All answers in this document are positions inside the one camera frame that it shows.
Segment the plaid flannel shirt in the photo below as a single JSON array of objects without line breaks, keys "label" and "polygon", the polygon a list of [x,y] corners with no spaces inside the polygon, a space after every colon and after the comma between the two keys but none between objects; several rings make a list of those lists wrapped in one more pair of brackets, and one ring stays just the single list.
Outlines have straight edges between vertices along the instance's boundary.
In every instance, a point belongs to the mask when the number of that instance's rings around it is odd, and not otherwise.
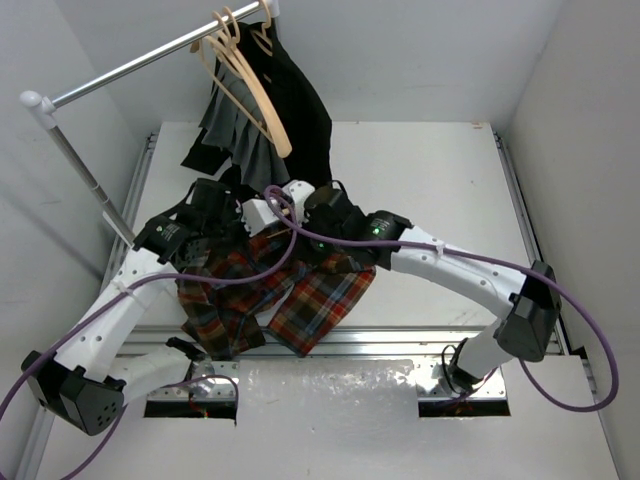
[{"label": "plaid flannel shirt", "polygon": [[372,265],[334,253],[317,263],[283,258],[288,231],[270,229],[227,255],[210,253],[176,282],[187,320],[182,329],[213,359],[261,347],[267,335],[306,356],[362,299],[376,276]]}]

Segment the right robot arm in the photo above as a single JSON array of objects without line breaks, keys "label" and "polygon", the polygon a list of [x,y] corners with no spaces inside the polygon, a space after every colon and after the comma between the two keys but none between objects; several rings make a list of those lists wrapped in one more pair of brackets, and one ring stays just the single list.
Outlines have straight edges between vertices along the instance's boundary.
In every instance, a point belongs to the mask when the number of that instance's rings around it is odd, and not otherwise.
[{"label": "right robot arm", "polygon": [[294,181],[286,188],[301,226],[312,232],[315,257],[341,253],[361,264],[431,281],[483,306],[495,321],[464,339],[442,366],[441,383],[454,394],[472,391],[488,373],[518,359],[539,362],[559,315],[561,300],[548,286],[553,269],[536,261],[531,273],[447,253],[446,244],[385,210],[364,214],[341,183],[315,188]]}]

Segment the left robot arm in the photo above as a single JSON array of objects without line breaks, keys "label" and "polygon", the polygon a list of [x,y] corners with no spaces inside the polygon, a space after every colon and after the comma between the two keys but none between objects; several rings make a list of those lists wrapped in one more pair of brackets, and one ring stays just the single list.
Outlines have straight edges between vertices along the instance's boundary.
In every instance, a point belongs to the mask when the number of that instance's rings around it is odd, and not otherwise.
[{"label": "left robot arm", "polygon": [[119,271],[52,353],[30,352],[21,364],[42,407],[89,436],[112,425],[132,400],[182,382],[202,350],[172,337],[157,351],[113,362],[138,322],[175,275],[213,246],[244,238],[242,207],[227,185],[197,179],[175,206],[150,218]]}]

